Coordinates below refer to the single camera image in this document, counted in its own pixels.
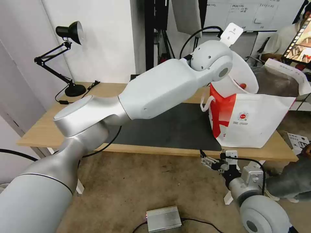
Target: tablet screen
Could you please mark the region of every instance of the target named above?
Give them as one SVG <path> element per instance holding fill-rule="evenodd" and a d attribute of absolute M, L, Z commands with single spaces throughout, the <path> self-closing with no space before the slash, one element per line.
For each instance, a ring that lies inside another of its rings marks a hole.
<path fill-rule="evenodd" d="M 311 15 L 297 32 L 286 52 L 283 54 L 285 60 L 308 64 L 311 61 Z"/>

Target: wooden table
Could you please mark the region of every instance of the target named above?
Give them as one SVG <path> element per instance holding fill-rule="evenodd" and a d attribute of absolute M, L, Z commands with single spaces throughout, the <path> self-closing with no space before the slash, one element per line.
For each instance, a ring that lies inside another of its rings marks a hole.
<path fill-rule="evenodd" d="M 85 87 L 91 83 L 78 83 Z M 94 87 L 88 94 L 93 94 L 101 97 L 112 97 L 120 94 L 125 88 L 123 83 L 100 83 Z M 208 87 L 200 88 L 194 96 L 186 100 L 185 103 L 200 103 L 203 92 L 209 92 Z M 69 102 L 76 101 L 80 97 L 63 96 L 62 100 Z M 62 110 L 66 105 L 55 103 L 43 117 L 31 127 L 31 129 L 17 142 L 20 146 L 29 147 L 47 147 L 58 148 L 62 141 L 63 135 L 58 130 L 53 122 L 53 117 Z M 223 149 L 232 150 L 232 148 L 223 147 Z M 266 145 L 261 149 L 254 148 L 235 148 L 241 158 L 252 158 L 256 160 L 268 161 L 297 161 L 297 157 L 288 147 L 278 132 L 274 132 Z M 149 147 L 149 146 L 135 146 L 135 145 L 121 145 L 111 144 L 106 151 L 114 152 L 129 152 L 129 153 L 143 153 L 143 154 L 163 154 L 163 155 L 181 155 L 181 156 L 199 156 L 198 150 L 178 149 L 178 148 L 163 148 L 163 147 Z M 207 156 L 218 158 L 219 151 L 205 151 Z"/>

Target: black desk lamp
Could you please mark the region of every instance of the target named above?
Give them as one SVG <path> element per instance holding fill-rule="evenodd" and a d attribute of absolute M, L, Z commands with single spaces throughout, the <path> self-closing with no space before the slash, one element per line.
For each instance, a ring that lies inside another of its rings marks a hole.
<path fill-rule="evenodd" d="M 44 69 L 51 72 L 52 74 L 59 77 L 61 80 L 63 80 L 64 82 L 68 84 L 68 87 L 65 90 L 66 96 L 74 97 L 74 96 L 82 95 L 86 91 L 86 88 L 83 85 L 73 83 L 72 79 L 56 72 L 55 70 L 53 70 L 52 68 L 50 68 L 49 66 L 45 64 L 49 60 L 71 49 L 72 42 L 68 40 L 69 38 L 71 38 L 77 44 L 82 45 L 84 37 L 83 37 L 83 30 L 82 30 L 81 23 L 79 21 L 76 21 L 76 22 L 73 22 L 69 27 L 58 26 L 56 27 L 56 34 L 62 37 L 65 42 L 62 43 L 60 46 L 57 46 L 56 48 L 52 49 L 51 51 L 48 51 L 47 53 L 43 54 L 42 56 L 36 57 L 34 61 L 37 65 L 43 67 Z M 57 54 L 49 55 L 50 53 L 54 52 L 55 50 L 63 46 L 65 46 L 66 49 L 62 50 L 61 52 Z"/>

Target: whiteboard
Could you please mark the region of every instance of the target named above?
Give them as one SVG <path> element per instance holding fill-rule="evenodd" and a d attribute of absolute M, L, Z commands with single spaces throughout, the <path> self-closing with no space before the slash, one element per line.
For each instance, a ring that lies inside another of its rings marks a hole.
<path fill-rule="evenodd" d="M 304 0 L 209 0 L 204 27 L 225 29 L 233 22 L 244 31 L 273 31 L 291 25 Z"/>

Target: bag handle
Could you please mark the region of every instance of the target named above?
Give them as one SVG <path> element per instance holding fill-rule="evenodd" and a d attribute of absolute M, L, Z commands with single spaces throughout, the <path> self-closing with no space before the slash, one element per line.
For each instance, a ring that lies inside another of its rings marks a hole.
<path fill-rule="evenodd" d="M 203 107 L 204 98 L 205 98 L 205 95 L 202 95 L 202 97 L 201 97 L 201 104 L 200 104 L 202 112 L 206 112 L 208 110 L 208 108 L 210 107 L 211 102 L 215 101 L 214 96 L 211 95 L 210 97 L 208 97 L 208 99 L 207 99 L 207 101 L 206 101 L 206 103 L 205 103 L 205 105 Z"/>

